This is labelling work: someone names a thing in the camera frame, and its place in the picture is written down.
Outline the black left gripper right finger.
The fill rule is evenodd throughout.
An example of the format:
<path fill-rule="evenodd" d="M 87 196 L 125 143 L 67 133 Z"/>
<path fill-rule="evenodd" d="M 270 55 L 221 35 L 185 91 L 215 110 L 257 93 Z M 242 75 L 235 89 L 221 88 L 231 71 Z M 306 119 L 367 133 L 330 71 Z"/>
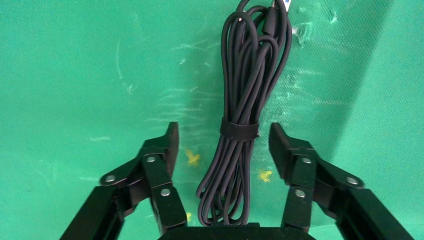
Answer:
<path fill-rule="evenodd" d="M 356 175 L 322 159 L 306 140 L 274 122 L 268 146 L 279 176 L 289 186 L 281 225 L 308 237 L 316 203 L 346 240 L 410 240 L 412 235 Z"/>

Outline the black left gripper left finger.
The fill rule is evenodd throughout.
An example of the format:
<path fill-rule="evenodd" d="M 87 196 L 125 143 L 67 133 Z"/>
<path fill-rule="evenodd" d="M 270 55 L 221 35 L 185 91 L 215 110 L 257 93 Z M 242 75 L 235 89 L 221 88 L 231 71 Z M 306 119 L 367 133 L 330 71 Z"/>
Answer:
<path fill-rule="evenodd" d="M 187 226 L 186 212 L 172 176 L 179 149 L 179 126 L 147 139 L 132 160 L 103 175 L 62 236 L 62 240 L 116 240 L 125 217 L 149 200 L 160 234 Z"/>

